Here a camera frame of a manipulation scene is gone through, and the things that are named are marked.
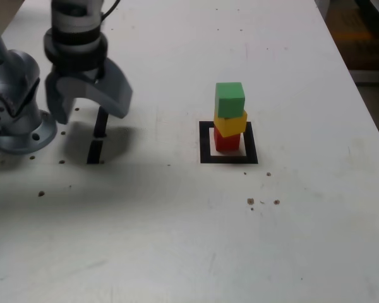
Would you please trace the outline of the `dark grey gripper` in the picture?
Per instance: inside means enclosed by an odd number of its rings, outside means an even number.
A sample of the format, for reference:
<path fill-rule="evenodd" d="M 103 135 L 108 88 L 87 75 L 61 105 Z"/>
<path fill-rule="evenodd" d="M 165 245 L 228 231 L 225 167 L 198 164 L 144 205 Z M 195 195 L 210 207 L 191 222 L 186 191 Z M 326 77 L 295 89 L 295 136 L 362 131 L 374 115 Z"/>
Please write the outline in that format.
<path fill-rule="evenodd" d="M 133 90 L 119 66 L 111 59 L 102 68 L 68 71 L 53 68 L 45 79 L 47 106 L 52 117 L 67 124 L 75 99 L 85 98 L 99 104 L 108 114 L 120 119 L 127 116 Z"/>

